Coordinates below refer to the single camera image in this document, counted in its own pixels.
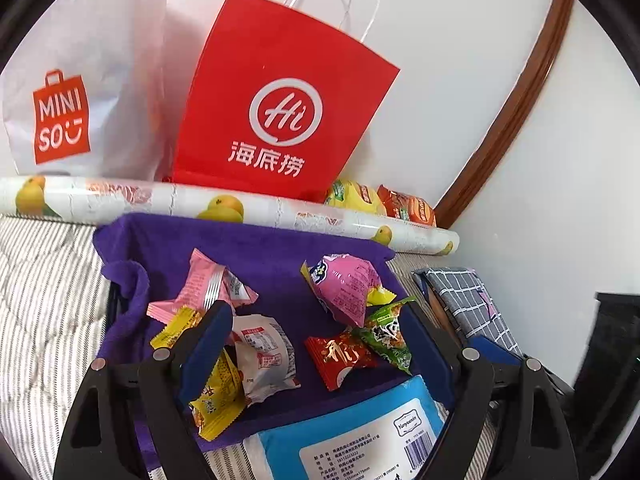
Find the white snack packet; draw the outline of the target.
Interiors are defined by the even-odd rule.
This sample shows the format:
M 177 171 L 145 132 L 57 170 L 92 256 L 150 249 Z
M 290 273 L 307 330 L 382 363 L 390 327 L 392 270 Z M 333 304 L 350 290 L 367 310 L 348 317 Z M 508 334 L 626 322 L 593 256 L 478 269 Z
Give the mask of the white snack packet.
M 300 387 L 294 347 L 274 318 L 238 315 L 233 319 L 231 336 L 248 404 Z

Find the pink striped snack packet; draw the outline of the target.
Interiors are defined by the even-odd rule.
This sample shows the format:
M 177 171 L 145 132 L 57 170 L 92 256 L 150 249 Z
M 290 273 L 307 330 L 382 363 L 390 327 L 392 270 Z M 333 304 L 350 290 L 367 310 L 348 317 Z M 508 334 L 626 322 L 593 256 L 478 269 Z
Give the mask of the pink striped snack packet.
M 194 248 L 186 282 L 175 299 L 151 302 L 146 315 L 167 325 L 182 307 L 204 314 L 216 301 L 233 309 L 254 304 L 258 293 L 243 284 L 226 266 Z

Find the grey checked folded cloth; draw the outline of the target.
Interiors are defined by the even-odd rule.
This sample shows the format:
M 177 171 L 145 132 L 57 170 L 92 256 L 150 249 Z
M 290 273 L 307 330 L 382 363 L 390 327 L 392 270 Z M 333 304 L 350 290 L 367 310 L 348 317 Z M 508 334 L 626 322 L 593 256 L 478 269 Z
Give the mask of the grey checked folded cloth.
M 462 266 L 426 266 L 411 272 L 426 315 L 461 348 L 483 336 L 516 358 L 524 356 L 477 272 Z

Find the green snack packet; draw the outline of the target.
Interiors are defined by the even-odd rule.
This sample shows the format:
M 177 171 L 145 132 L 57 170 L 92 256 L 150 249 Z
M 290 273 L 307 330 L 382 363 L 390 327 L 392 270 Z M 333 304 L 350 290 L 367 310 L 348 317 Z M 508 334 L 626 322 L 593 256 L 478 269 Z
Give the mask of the green snack packet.
M 362 327 L 355 327 L 352 333 L 380 358 L 402 372 L 411 374 L 412 354 L 400 329 L 402 307 L 410 298 L 398 300 L 379 307 L 364 320 Z

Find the blue tissue pack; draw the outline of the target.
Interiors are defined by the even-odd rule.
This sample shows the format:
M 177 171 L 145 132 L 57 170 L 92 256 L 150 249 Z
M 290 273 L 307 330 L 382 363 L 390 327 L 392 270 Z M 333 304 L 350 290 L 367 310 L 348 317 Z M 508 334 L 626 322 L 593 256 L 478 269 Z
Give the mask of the blue tissue pack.
M 416 375 L 342 410 L 244 440 L 257 479 L 413 479 L 446 412 Z

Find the purple towel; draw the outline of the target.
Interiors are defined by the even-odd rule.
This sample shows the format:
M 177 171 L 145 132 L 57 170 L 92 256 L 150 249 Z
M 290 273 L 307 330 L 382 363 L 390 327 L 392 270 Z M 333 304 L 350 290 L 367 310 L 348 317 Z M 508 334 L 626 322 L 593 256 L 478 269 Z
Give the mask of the purple towel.
M 295 351 L 299 388 L 278 392 L 246 408 L 212 442 L 199 440 L 204 452 L 218 450 L 271 427 L 331 413 L 367 400 L 408 379 L 386 362 L 353 370 L 336 391 L 329 391 L 306 351 L 308 337 L 332 337 L 341 330 L 318 303 L 299 269 L 321 257 L 349 254 L 370 261 L 385 288 L 408 297 L 388 266 L 394 252 L 370 240 L 305 233 L 247 224 L 202 221 L 156 214 L 126 214 L 94 232 L 93 245 L 103 261 L 103 275 L 120 289 L 122 303 L 109 306 L 107 326 L 98 355 L 128 364 L 150 357 L 151 339 L 162 326 L 146 314 L 152 301 L 177 297 L 186 282 L 195 249 L 228 266 L 240 281 L 257 292 L 242 313 L 274 318 Z

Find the red candy packet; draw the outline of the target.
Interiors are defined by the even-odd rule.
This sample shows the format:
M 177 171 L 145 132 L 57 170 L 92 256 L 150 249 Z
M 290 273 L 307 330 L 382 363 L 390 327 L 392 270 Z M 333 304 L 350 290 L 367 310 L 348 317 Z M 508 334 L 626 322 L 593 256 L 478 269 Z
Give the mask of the red candy packet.
M 331 338 L 308 337 L 304 345 L 329 391 L 341 388 L 352 370 L 378 366 L 367 346 L 349 332 Z

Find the pink yellow snack packet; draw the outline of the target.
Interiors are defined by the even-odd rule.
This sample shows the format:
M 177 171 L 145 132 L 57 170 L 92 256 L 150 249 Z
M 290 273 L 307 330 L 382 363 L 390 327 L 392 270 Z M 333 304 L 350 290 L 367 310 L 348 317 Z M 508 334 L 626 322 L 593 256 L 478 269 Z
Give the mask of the pink yellow snack packet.
M 304 261 L 300 273 L 323 309 L 350 327 L 363 328 L 368 307 L 391 304 L 397 297 L 369 260 L 349 254 L 325 255 L 313 266 Z

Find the striped quilted mattress cover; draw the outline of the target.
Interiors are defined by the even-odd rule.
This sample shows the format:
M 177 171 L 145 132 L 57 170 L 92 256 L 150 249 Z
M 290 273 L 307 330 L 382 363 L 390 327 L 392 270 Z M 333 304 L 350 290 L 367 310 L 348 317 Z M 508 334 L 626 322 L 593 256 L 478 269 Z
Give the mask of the striped quilted mattress cover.
M 115 286 L 93 245 L 99 228 L 6 217 L 1 221 L 1 432 L 35 479 L 52 477 L 68 411 L 98 354 Z M 414 295 L 424 256 L 387 264 Z

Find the orange snack bag behind mat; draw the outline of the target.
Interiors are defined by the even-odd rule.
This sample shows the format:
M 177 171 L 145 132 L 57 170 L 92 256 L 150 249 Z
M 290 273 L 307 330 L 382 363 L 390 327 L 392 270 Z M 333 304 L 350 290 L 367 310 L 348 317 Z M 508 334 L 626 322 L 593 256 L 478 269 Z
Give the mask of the orange snack bag behind mat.
M 423 198 L 390 190 L 384 185 L 380 185 L 376 192 L 389 217 L 437 226 L 435 211 Z

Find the yellow snack bag behind mat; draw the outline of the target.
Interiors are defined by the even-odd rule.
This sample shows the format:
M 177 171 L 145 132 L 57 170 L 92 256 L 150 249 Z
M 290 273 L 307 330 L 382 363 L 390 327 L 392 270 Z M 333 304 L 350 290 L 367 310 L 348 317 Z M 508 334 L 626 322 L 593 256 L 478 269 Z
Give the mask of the yellow snack bag behind mat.
M 352 180 L 334 181 L 324 203 L 336 208 L 386 215 L 385 206 L 375 189 Z

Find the fruit print rolled mat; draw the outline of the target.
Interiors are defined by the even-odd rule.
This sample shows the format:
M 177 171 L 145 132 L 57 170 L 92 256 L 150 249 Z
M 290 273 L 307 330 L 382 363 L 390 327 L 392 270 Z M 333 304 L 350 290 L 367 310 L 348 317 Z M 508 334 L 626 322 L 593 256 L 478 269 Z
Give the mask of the fruit print rolled mat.
M 122 179 L 3 177 L 1 212 L 95 226 L 142 212 L 375 240 L 395 252 L 429 256 L 448 256 L 460 245 L 454 231 L 367 212 L 220 188 Z

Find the red Haidilao paper bag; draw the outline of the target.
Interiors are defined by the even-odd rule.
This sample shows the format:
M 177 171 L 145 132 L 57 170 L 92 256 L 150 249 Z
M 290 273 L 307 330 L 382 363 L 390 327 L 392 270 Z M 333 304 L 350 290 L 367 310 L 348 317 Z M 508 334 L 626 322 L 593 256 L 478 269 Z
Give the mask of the red Haidilao paper bag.
M 194 72 L 171 180 L 320 203 L 399 73 L 271 0 L 224 0 Z

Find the white Miniso plastic bag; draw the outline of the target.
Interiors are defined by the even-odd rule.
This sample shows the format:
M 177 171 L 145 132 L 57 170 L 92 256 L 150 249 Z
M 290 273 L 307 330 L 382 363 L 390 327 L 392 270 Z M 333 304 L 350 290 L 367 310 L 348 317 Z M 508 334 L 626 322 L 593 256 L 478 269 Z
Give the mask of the white Miniso plastic bag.
M 54 0 L 1 74 L 18 174 L 153 179 L 166 0 Z

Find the brown wooden door frame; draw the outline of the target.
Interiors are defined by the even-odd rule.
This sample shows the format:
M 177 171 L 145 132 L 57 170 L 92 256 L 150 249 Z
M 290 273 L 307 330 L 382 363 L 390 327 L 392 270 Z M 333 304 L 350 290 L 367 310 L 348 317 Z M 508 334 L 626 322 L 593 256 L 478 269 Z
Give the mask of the brown wooden door frame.
M 480 146 L 435 208 L 438 225 L 449 229 L 489 180 L 518 136 L 540 96 L 564 41 L 575 0 L 551 0 L 537 40 L 506 102 Z

